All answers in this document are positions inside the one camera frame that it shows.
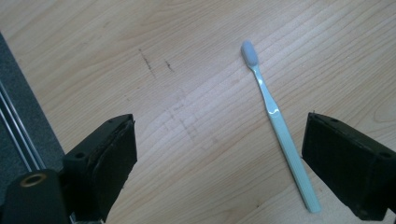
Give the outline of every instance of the screw hole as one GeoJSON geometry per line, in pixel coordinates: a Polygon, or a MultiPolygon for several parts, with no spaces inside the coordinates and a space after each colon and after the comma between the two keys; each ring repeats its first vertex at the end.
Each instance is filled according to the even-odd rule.
{"type": "Polygon", "coordinates": [[[83,152],[79,152],[78,154],[76,154],[75,156],[77,159],[82,159],[85,157],[85,154],[83,152]]]}
{"type": "Polygon", "coordinates": [[[29,175],[21,181],[21,186],[24,188],[30,188],[41,183],[45,178],[47,178],[45,174],[29,175]]]}
{"type": "Polygon", "coordinates": [[[380,152],[379,155],[382,156],[383,158],[387,158],[387,159],[391,157],[388,152],[380,152]]]}

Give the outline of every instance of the wooden table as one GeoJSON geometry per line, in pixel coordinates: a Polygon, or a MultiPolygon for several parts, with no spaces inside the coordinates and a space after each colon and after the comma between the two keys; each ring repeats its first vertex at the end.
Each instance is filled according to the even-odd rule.
{"type": "Polygon", "coordinates": [[[0,29],[65,152],[134,114],[107,223],[361,223],[308,166],[323,210],[305,209],[245,39],[299,153],[314,110],[396,149],[392,0],[3,0],[0,29]]]}

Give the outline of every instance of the light blue toothbrush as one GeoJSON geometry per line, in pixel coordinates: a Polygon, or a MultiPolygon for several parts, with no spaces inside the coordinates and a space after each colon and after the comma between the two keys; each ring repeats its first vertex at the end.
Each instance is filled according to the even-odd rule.
{"type": "Polygon", "coordinates": [[[274,98],[271,96],[271,93],[265,86],[264,79],[260,73],[259,59],[257,57],[256,51],[248,40],[242,44],[241,50],[247,67],[250,68],[250,70],[254,73],[254,76],[259,83],[268,117],[271,120],[277,139],[283,149],[283,153],[285,154],[286,160],[288,161],[289,167],[293,173],[297,187],[299,188],[303,197],[306,208],[310,213],[318,213],[320,212],[321,208],[317,195],[315,194],[308,175],[306,174],[303,164],[301,163],[296,146],[291,139],[288,126],[286,125],[285,120],[283,120],[279,107],[277,107],[274,98]]]}

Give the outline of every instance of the toothbrush handle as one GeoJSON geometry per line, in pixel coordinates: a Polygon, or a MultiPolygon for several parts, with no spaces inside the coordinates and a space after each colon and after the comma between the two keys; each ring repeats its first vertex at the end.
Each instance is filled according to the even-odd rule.
{"type": "Polygon", "coordinates": [[[305,206],[311,213],[320,212],[320,204],[317,195],[312,188],[311,182],[308,175],[306,174],[305,168],[301,163],[301,159],[297,153],[293,140],[290,136],[288,126],[285,120],[283,120],[280,112],[269,116],[271,123],[276,131],[276,136],[282,147],[283,153],[285,154],[286,160],[288,161],[291,172],[294,176],[297,187],[305,202],[305,206]]]}

